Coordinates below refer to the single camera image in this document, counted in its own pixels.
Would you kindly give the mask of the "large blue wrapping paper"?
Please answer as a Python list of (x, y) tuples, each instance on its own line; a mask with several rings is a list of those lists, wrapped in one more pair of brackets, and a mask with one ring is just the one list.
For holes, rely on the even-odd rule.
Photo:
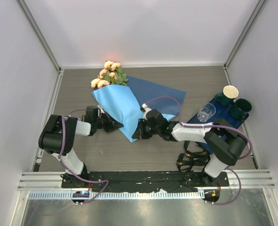
[(143, 104), (172, 120), (179, 115), (186, 92), (131, 76), (128, 79), (126, 86), (107, 85), (92, 91), (92, 95), (111, 117), (123, 124), (120, 131), (133, 143), (135, 139), (131, 137), (138, 120), (143, 118), (140, 110)]

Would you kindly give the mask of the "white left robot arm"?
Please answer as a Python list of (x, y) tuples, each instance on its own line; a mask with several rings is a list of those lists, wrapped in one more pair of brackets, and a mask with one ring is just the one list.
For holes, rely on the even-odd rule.
[(65, 185), (83, 188), (88, 184), (89, 172), (76, 155), (73, 145), (76, 135), (93, 136), (97, 130), (107, 133), (123, 127), (101, 106), (87, 106), (81, 119), (52, 114), (39, 137), (39, 148), (51, 154), (65, 166), (61, 175)]

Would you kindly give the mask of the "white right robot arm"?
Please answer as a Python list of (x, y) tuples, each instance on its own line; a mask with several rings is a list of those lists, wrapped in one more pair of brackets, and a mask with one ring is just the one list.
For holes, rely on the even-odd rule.
[(132, 135), (133, 139), (149, 139), (153, 135), (165, 141), (193, 141), (207, 144), (213, 157), (208, 153), (189, 151), (180, 155), (177, 166), (185, 166), (180, 170), (184, 174), (187, 186), (214, 186), (219, 175), (229, 166), (234, 166), (242, 157), (246, 146), (251, 146), (248, 137), (232, 127), (224, 119), (204, 124), (188, 124), (169, 121), (156, 109), (144, 111), (138, 126)]

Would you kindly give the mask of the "black printed ribbon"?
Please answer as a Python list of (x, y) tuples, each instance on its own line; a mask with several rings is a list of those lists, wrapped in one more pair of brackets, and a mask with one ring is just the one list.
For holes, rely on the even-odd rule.
[(205, 167), (210, 161), (210, 154), (201, 145), (196, 145), (202, 150), (199, 152), (191, 152), (188, 150), (189, 141), (185, 141), (183, 152), (178, 156), (176, 166), (181, 174), (189, 173), (194, 166)]

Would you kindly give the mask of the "clear plastic cup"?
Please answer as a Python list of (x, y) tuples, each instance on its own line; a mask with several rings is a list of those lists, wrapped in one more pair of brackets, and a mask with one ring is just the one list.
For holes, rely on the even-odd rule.
[(212, 118), (216, 113), (216, 108), (211, 103), (205, 103), (200, 106), (199, 111), (197, 112), (197, 119), (200, 122), (207, 122)]

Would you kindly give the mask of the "dark green mug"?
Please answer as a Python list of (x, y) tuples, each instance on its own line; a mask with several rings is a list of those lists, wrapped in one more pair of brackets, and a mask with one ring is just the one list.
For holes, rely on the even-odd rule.
[(223, 92), (215, 95), (214, 98), (221, 106), (228, 106), (235, 98), (227, 97)]
[(245, 116), (252, 110), (252, 104), (243, 98), (237, 99), (229, 110), (230, 115), (237, 119), (243, 120)]

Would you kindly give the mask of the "beige paper cup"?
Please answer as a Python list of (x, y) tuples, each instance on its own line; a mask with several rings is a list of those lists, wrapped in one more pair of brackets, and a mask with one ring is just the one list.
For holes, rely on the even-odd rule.
[(228, 85), (223, 88), (223, 95), (229, 100), (234, 100), (238, 97), (239, 91), (236, 87)]

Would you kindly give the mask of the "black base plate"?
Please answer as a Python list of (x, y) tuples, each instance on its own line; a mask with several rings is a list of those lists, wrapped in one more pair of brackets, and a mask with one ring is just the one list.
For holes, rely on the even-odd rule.
[(121, 192), (123, 189), (137, 190), (169, 190), (194, 187), (228, 187), (229, 179), (226, 172), (212, 178), (204, 172), (190, 171), (181, 174), (178, 171), (92, 171), (81, 178), (101, 182), (108, 180), (108, 189)]

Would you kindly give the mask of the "aluminium frame rail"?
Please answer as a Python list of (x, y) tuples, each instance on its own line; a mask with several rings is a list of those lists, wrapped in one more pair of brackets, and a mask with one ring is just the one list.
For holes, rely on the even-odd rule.
[(160, 189), (168, 192), (185, 191), (191, 188), (237, 187), (274, 188), (272, 176), (268, 170), (228, 170), (218, 179), (206, 184), (198, 171), (181, 174), (178, 171), (92, 171), (83, 182), (68, 178), (62, 172), (24, 172), (20, 179), (19, 190), (47, 189), (86, 189), (100, 190), (105, 181), (109, 184), (107, 192), (152, 192)]

